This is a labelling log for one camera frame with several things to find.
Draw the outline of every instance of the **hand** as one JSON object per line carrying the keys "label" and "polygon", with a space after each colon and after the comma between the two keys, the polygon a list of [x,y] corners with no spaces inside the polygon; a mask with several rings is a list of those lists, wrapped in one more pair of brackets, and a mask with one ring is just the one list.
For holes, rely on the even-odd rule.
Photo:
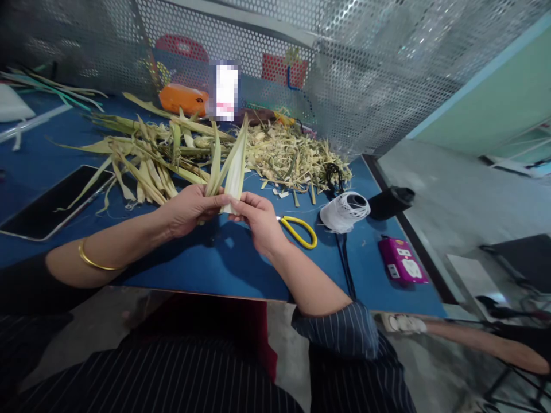
{"label": "hand", "polygon": [[266,198],[243,192],[241,201],[232,199],[231,205],[240,215],[230,214],[228,219],[234,222],[246,222],[253,232],[254,247],[270,261],[276,248],[288,244],[277,221],[274,206]]}
{"label": "hand", "polygon": [[199,221],[209,221],[220,212],[220,207],[228,205],[230,195],[223,195],[224,189],[212,197],[205,196],[206,185],[186,186],[176,197],[158,208],[156,214],[166,225],[171,238],[181,238],[189,234]]}

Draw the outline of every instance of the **wrist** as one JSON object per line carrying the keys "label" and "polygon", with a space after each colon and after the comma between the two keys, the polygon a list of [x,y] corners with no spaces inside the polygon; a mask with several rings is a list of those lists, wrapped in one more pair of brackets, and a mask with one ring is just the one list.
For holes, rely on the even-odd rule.
{"label": "wrist", "polygon": [[145,219],[145,236],[153,248],[174,238],[170,229],[170,221],[166,219],[164,214],[160,213],[159,209],[142,215],[142,217]]}
{"label": "wrist", "polygon": [[270,261],[272,265],[275,265],[280,260],[287,259],[295,248],[296,247],[289,242],[287,237],[284,236],[281,242],[269,248],[265,255],[268,261]]}

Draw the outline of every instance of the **yellow scissors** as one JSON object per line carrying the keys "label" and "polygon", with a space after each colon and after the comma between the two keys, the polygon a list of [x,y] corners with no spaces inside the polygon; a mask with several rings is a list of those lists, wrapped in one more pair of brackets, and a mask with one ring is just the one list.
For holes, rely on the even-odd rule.
{"label": "yellow scissors", "polygon": [[[307,248],[309,250],[316,248],[317,236],[310,225],[308,225],[306,222],[302,221],[301,219],[295,218],[295,217],[282,216],[282,217],[276,217],[276,218],[280,223],[282,223],[285,226],[285,228],[289,230],[289,232],[297,239],[298,242],[302,244],[304,248]],[[289,224],[288,221],[300,224],[304,228],[306,228],[306,230],[310,233],[310,237],[312,237],[312,244],[308,244],[305,240],[303,240],[301,236],[297,234],[297,232],[293,229],[293,227],[291,227],[291,224]]]}

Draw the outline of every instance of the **striped clothing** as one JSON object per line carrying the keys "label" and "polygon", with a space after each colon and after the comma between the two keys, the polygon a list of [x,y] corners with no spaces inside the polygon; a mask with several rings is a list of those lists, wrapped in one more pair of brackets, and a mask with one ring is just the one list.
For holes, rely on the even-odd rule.
{"label": "striped clothing", "polygon": [[[117,349],[94,353],[15,394],[17,383],[70,319],[69,314],[0,316],[0,410],[302,411],[292,396],[271,382],[255,355],[231,340],[202,336],[124,340]],[[311,342],[312,412],[415,411],[403,366],[361,303],[320,318],[296,312],[292,324]]]}

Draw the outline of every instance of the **black container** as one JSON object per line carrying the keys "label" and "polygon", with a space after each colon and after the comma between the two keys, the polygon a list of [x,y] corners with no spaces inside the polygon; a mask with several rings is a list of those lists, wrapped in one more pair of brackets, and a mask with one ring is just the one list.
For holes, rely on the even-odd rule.
{"label": "black container", "polygon": [[371,208],[369,216],[377,221],[386,221],[410,208],[414,198],[415,192],[411,189],[391,186],[368,200]]}

